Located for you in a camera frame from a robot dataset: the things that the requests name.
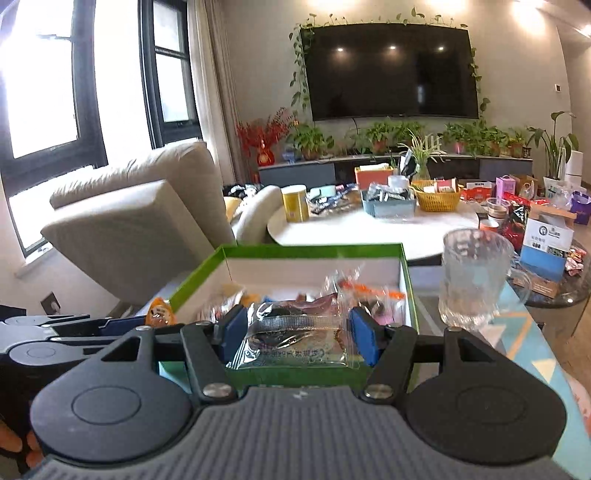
plastic bag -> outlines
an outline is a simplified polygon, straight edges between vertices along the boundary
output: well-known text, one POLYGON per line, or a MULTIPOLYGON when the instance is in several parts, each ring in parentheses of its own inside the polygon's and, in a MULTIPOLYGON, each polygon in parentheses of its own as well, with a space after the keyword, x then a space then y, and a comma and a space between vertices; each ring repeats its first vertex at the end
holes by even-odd
POLYGON ((246 337, 228 367, 351 367, 352 346, 337 294, 253 304, 246 337))
POLYGON ((337 292, 348 310, 364 307, 380 325, 403 325, 406 318, 406 295, 396 288, 368 287, 358 282, 361 268, 345 274, 336 272, 324 281, 323 293, 337 292))
POLYGON ((247 296, 246 290, 237 285, 224 285, 220 293, 210 297, 208 301, 199 309, 193 317, 193 322, 212 322, 217 323, 232 308, 243 301, 247 306, 258 297, 247 296))

yellow woven basket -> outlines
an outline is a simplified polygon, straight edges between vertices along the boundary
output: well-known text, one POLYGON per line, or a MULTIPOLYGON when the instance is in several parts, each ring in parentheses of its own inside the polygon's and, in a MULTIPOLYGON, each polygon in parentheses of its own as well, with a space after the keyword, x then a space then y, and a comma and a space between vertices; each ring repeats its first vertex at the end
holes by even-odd
MULTIPOLYGON (((432 180, 415 180, 414 187, 425 188, 433 185, 432 180)), ((458 187, 456 193, 425 193, 414 189, 414 194, 417 197, 418 204, 421 210, 425 212, 453 212, 460 203, 460 196, 464 187, 458 187)))

person's hand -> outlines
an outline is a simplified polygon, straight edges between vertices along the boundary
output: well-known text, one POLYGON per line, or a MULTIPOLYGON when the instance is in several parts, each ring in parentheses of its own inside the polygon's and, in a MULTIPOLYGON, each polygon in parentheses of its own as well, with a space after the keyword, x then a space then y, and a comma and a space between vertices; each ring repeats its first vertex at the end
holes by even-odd
MULTIPOLYGON (((32 431, 27 433, 27 444, 31 451, 27 454, 25 460, 28 467, 33 468, 43 460, 43 454, 32 431)), ((22 440, 2 420, 0 420, 0 448, 12 453, 18 453, 22 450, 22 440)))

television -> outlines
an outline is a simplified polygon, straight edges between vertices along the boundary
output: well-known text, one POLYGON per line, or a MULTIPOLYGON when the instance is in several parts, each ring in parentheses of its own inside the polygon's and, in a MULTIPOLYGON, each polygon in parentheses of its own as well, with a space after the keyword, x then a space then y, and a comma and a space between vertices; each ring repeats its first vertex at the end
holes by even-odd
POLYGON ((478 118, 468 31, 436 25, 316 27, 304 61, 314 120, 478 118))

black window frame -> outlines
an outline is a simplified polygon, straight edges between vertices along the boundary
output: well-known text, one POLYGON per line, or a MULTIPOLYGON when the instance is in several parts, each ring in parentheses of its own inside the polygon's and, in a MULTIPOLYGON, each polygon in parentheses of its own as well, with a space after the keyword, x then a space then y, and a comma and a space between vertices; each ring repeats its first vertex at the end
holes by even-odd
POLYGON ((144 103, 148 130, 152 148, 160 148, 168 143, 185 140, 187 138, 203 138, 197 104, 193 91, 191 63, 189 59, 189 26, 187 24, 187 3, 183 0, 156 0, 159 4, 167 5, 181 14, 179 33, 181 35, 182 52, 157 47, 154 41, 154 1, 138 0, 139 15, 139 54, 142 67, 142 83, 144 87, 144 103), (156 54, 174 57, 186 62, 184 68, 185 95, 187 107, 194 113, 194 119, 165 122, 160 99, 156 54))
MULTIPOLYGON (((74 0, 71 36, 43 36, 56 40, 67 38, 72 42, 72 84, 78 129, 76 140, 14 158, 8 120, 7 89, 0 72, 0 175, 12 223, 25 257, 46 244, 47 240, 42 238, 31 246, 23 245, 10 208, 10 197, 78 168, 99 168, 108 164, 96 97, 95 7, 96 0, 74 0)), ((12 29, 16 12, 16 9, 11 12, 11 21, 6 22, 1 30, 12 29)))

